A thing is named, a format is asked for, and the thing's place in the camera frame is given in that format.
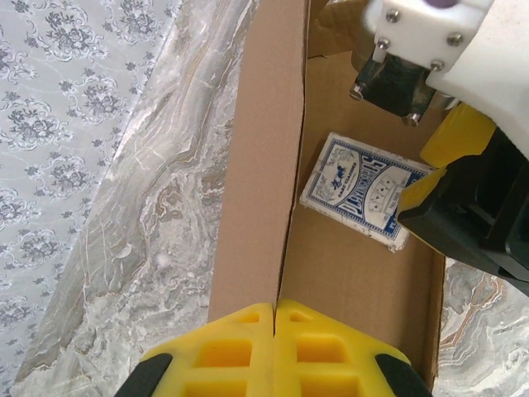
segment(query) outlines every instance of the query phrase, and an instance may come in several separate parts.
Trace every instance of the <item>gray marble pattern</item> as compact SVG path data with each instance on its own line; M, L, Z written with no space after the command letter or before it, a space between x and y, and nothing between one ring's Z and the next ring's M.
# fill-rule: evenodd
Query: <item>gray marble pattern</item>
M258 0L189 0L126 129L12 395L113 395L206 320L245 32ZM529 395L529 309L450 263L435 396Z

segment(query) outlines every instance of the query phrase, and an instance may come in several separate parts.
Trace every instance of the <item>deck of cards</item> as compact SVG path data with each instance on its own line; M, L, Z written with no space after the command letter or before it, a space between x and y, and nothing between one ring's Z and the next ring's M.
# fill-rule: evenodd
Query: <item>deck of cards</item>
M399 251L408 231L397 223L398 197L430 172L427 165L332 133L300 203Z

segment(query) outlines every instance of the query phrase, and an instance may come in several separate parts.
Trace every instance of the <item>floral patterned cloth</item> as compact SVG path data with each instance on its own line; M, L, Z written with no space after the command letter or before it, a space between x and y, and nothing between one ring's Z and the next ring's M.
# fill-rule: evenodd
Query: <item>floral patterned cloth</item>
M0 394L9 395L178 6L0 2Z

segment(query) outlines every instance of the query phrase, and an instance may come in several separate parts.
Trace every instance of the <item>black plastic part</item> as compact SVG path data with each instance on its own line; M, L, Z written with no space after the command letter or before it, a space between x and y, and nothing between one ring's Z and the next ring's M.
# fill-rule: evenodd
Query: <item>black plastic part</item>
M151 397L172 360L169 353L162 353L142 361L114 397Z
M482 155L466 156L421 205L398 221L443 254L507 280L529 296L529 161L496 130Z
M356 77L368 102L400 117L423 114L435 89L426 85L430 71L388 54L380 64L371 56Z
M389 354L375 357L395 397L432 397L421 377L407 362Z

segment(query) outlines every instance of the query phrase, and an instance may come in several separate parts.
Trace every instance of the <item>brown cardboard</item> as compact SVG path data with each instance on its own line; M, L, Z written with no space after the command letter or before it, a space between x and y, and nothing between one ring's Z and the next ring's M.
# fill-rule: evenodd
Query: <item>brown cardboard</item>
M278 294L303 122L304 0L264 0L246 37L209 319Z
M312 9L323 3L314 0ZM303 188L329 132L420 160L443 114L429 112L412 129L354 102L348 96L355 79L350 53L307 62L303 107L306 14L303 0L262 0L246 39L209 319L274 303L280 285L281 297L402 350L431 386L443 258L415 238L393 254L295 205L294 188Z
M308 58L352 50L367 0L326 3L327 0L311 1Z

